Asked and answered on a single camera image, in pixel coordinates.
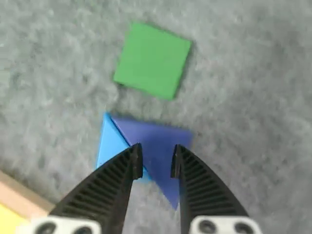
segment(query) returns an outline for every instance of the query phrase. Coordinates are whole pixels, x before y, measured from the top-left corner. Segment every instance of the yellow paper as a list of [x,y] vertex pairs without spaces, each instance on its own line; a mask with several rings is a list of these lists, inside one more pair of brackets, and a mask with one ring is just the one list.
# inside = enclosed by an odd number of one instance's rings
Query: yellow paper
[[0,204],[0,233],[15,234],[17,226],[27,223],[27,220]]

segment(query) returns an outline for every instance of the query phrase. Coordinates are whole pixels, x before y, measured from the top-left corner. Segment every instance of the gray carpet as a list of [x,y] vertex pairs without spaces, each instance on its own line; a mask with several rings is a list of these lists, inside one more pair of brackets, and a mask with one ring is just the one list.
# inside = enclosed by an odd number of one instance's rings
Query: gray carpet
[[[134,20],[194,42],[172,101],[112,82]],[[57,202],[93,170],[104,111],[169,123],[265,234],[309,234],[311,25],[310,0],[1,0],[0,168]],[[178,222],[134,185],[124,234]]]

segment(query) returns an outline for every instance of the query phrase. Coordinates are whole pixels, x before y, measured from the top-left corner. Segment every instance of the green foam piece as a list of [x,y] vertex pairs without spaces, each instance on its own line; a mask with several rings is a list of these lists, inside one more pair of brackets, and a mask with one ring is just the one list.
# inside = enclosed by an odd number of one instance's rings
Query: green foam piece
[[133,23],[114,81],[173,99],[190,47],[189,40],[143,23]]

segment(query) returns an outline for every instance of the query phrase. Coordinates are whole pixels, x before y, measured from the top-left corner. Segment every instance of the dark blue triangle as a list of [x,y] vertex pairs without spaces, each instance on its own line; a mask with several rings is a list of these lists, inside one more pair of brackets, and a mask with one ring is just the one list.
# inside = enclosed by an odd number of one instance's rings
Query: dark blue triangle
[[130,145],[138,142],[142,144],[143,165],[176,209],[179,202],[179,181],[170,178],[172,156],[176,144],[190,147],[192,133],[114,116],[112,120]]
[[[105,113],[103,116],[101,139],[98,148],[97,168],[128,147],[129,144],[111,120],[109,113]],[[151,180],[145,168],[143,168],[143,177],[139,180],[141,182]]]

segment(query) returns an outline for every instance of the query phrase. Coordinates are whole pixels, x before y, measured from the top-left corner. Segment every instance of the wooden edge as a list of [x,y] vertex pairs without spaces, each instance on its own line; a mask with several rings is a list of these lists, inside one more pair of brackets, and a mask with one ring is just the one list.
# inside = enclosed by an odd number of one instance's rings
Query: wooden edge
[[20,216],[47,216],[54,205],[0,171],[0,203]]

